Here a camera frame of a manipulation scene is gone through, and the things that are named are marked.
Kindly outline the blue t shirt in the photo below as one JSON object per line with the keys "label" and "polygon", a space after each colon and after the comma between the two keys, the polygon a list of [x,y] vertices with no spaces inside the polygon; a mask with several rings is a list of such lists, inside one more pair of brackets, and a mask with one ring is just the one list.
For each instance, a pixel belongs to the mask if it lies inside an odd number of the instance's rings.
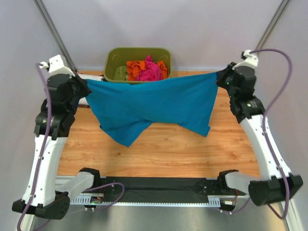
{"label": "blue t shirt", "polygon": [[101,130],[126,147],[152,123],[177,124],[205,137],[218,92],[216,79],[215,72],[134,85],[88,79],[86,101]]}

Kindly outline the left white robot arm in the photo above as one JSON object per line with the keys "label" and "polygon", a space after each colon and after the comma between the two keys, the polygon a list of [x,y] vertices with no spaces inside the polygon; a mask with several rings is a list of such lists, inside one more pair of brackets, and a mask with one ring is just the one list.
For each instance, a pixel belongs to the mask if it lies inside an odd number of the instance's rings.
{"label": "left white robot arm", "polygon": [[14,212],[44,219],[62,219],[72,200],[88,190],[101,188],[100,172],[84,167],[63,186],[55,185],[57,169],[70,128],[75,121],[79,100],[90,94],[86,80],[78,74],[56,74],[47,80],[49,96],[41,106],[35,125],[35,157],[28,187],[13,202]]}

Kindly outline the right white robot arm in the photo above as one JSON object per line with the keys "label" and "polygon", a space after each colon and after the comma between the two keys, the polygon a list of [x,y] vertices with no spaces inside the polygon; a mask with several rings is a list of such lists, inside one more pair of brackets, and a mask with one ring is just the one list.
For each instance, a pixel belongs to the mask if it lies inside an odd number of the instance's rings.
{"label": "right white robot arm", "polygon": [[248,194],[257,205],[288,202],[303,185],[300,175],[293,175],[284,162],[271,135],[265,108],[254,96],[255,69],[230,63],[217,73],[217,85],[225,89],[230,109],[249,138],[257,158],[260,178],[242,174],[238,170],[220,172],[217,189],[228,194],[237,189]]}

